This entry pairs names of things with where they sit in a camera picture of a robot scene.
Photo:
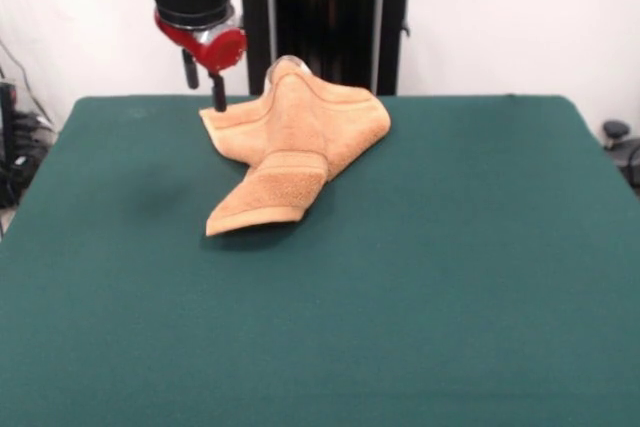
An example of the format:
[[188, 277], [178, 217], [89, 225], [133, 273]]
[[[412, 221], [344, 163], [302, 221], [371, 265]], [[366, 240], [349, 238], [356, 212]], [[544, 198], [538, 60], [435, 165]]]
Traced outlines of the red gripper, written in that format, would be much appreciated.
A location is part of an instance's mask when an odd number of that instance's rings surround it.
[[212, 81], [213, 107], [217, 112], [227, 110], [225, 81], [220, 74], [235, 66], [247, 50], [247, 37], [243, 29], [225, 22], [202, 31], [185, 30], [164, 22], [155, 12], [159, 30], [182, 49], [187, 86], [199, 88], [197, 64], [209, 71]]

